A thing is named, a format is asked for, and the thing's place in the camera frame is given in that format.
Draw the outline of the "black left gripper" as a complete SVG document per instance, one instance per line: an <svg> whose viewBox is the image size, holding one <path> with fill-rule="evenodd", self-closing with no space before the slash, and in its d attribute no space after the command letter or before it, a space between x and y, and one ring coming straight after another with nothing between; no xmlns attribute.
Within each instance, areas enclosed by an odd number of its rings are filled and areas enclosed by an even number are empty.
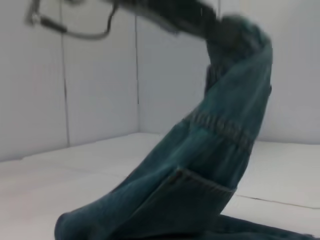
<svg viewBox="0 0 320 240"><path fill-rule="evenodd" d="M250 22L246 18L226 16L217 22L214 8L199 0L118 0L116 3L171 34L187 33L206 38L216 25L216 43L219 46L250 46Z"/></svg>

